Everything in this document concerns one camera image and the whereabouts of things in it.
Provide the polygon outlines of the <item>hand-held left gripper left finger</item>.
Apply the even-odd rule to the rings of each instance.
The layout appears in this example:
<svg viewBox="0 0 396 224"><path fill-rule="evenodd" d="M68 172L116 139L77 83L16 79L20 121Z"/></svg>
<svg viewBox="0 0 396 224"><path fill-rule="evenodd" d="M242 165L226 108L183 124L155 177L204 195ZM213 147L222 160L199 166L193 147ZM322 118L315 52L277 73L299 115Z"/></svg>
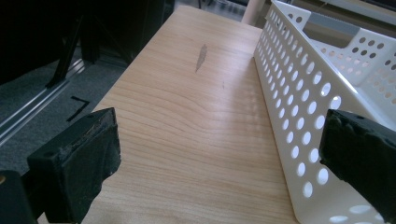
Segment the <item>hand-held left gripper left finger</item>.
<svg viewBox="0 0 396 224"><path fill-rule="evenodd" d="M120 167L115 109L92 112L27 158L34 177L44 182L44 213L50 223L79 223L103 182Z"/></svg>

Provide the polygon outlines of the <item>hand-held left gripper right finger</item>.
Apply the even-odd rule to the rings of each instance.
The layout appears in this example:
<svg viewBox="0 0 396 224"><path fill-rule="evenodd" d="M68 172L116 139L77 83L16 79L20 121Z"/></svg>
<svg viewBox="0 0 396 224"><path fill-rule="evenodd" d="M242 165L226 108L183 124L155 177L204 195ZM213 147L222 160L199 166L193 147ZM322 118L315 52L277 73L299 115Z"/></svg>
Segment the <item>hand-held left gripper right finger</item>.
<svg viewBox="0 0 396 224"><path fill-rule="evenodd" d="M319 145L320 163L396 223L396 132L360 115L330 109Z"/></svg>

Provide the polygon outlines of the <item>white perforated plastic basket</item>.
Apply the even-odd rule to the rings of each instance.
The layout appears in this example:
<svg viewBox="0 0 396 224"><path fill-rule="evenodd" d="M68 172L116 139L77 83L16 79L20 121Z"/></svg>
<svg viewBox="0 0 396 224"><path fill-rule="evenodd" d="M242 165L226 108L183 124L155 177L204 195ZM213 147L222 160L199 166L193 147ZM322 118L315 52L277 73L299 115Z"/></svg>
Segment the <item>white perforated plastic basket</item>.
<svg viewBox="0 0 396 224"><path fill-rule="evenodd" d="M301 224L385 224L319 161L328 109L396 131L396 38L274 0L254 59Z"/></svg>

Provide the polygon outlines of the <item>black metal stand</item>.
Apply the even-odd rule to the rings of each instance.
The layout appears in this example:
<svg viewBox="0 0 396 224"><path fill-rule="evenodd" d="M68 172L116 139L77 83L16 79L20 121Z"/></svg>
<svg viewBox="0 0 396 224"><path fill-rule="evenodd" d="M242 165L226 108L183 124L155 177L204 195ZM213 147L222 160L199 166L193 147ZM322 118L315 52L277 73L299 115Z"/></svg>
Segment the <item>black metal stand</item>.
<svg viewBox="0 0 396 224"><path fill-rule="evenodd" d="M97 17L93 14L82 14L76 18L71 32L66 38L55 73L46 84L47 88L52 88L65 80L78 43L80 43L83 60L94 63L99 59L98 29Z"/></svg>

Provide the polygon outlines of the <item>aluminium floor rail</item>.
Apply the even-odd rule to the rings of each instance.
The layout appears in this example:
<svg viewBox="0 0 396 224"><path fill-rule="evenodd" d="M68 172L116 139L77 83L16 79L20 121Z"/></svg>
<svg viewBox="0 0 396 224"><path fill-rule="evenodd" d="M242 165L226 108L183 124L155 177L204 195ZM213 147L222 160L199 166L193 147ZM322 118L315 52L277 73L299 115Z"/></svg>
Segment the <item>aluminium floor rail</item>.
<svg viewBox="0 0 396 224"><path fill-rule="evenodd" d="M72 63L64 80L51 88L44 88L10 116L0 121L0 147L13 137L21 128L41 112L49 103L71 84L72 80L88 68L90 64L78 59Z"/></svg>

